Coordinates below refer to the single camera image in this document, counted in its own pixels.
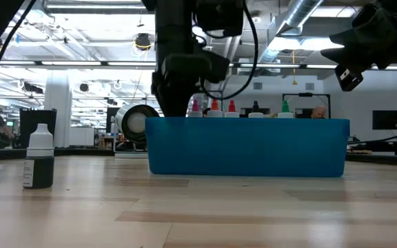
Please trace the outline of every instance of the dropper bottle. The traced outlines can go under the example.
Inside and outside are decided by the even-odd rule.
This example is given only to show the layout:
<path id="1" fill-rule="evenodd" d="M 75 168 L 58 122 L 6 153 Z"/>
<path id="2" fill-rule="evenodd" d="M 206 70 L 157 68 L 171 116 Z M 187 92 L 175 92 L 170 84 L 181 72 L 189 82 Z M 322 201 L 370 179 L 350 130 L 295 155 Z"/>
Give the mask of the dropper bottle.
<path id="1" fill-rule="evenodd" d="M 240 113 L 235 110 L 234 100 L 231 100 L 228 112 L 225 113 L 225 118 L 240 118 Z"/>
<path id="2" fill-rule="evenodd" d="M 212 101 L 211 110 L 207 112 L 207 117 L 211 118 L 222 118 L 223 112 L 218 108 L 218 101 L 214 99 Z"/>
<path id="3" fill-rule="evenodd" d="M 289 110 L 289 104 L 287 104 L 287 101 L 284 100 L 283 104 L 281 105 L 281 113 L 278 114 L 279 118 L 295 118 L 294 113 L 290 112 Z"/>
<path id="4" fill-rule="evenodd" d="M 258 101 L 254 101 L 252 106 L 252 113 L 248 115 L 249 118 L 265 118 L 265 115 L 260 112 L 260 107 L 258 106 Z"/>
<path id="5" fill-rule="evenodd" d="M 188 117 L 203 117 L 203 113 L 200 110 L 200 105 L 197 100 L 194 100 L 192 104 L 192 111 L 188 113 Z"/>

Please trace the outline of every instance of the white column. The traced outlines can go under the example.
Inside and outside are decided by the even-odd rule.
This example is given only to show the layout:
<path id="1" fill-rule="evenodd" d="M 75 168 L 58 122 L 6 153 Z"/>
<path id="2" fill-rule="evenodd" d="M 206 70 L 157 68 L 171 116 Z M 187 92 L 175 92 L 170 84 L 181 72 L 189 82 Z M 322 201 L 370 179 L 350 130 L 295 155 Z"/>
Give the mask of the white column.
<path id="1" fill-rule="evenodd" d="M 57 110 L 54 146 L 68 147 L 72 114 L 72 84 L 67 70 L 48 70 L 44 109 Z"/>

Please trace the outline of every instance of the blue plastic bin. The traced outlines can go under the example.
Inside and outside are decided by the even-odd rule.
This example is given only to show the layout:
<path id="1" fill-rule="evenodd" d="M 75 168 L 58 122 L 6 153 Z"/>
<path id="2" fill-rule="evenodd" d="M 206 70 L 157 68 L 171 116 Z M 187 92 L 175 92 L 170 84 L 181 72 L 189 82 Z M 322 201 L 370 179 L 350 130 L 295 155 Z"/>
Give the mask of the blue plastic bin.
<path id="1" fill-rule="evenodd" d="M 348 120 L 147 118 L 154 174 L 337 177 Z"/>

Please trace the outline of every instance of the computer screen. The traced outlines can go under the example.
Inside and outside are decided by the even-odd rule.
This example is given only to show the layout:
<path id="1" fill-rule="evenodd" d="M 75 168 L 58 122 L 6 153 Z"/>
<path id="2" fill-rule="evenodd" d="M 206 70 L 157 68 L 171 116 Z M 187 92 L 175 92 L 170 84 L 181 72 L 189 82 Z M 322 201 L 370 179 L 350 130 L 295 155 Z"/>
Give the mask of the computer screen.
<path id="1" fill-rule="evenodd" d="M 397 130 L 397 110 L 374 110 L 373 130 Z"/>

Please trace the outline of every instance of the paint bottle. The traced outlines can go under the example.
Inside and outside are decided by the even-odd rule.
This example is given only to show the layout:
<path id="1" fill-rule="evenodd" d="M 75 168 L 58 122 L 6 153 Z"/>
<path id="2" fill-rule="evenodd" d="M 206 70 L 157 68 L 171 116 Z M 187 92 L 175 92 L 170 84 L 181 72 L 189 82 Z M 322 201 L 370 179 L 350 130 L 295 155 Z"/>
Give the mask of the paint bottle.
<path id="1" fill-rule="evenodd" d="M 287 101 L 284 100 L 283 104 L 281 105 L 281 113 L 278 114 L 279 118 L 295 118 L 294 113 L 290 112 L 289 105 Z"/>
<path id="2" fill-rule="evenodd" d="M 211 110 L 207 112 L 207 117 L 222 118 L 223 112 L 218 109 L 218 102 L 216 99 L 212 101 Z"/>
<path id="3" fill-rule="evenodd" d="M 258 106 L 258 101 L 254 101 L 254 106 L 252 106 L 252 113 L 248 115 L 249 118 L 265 118 L 265 115 L 260 112 L 260 107 Z"/>
<path id="4" fill-rule="evenodd" d="M 38 124 L 37 130 L 30 135 L 27 156 L 24 161 L 23 187 L 25 189 L 44 189 L 53 185 L 54 147 L 53 135 L 47 124 Z"/>
<path id="5" fill-rule="evenodd" d="M 240 118 L 240 113 L 235 110 L 234 100 L 231 100 L 228 112 L 225 113 L 225 118 Z"/>
<path id="6" fill-rule="evenodd" d="M 188 117 L 203 117 L 203 113 L 200 110 L 200 105 L 197 100 L 194 100 L 192 104 L 192 111 L 187 114 Z"/>

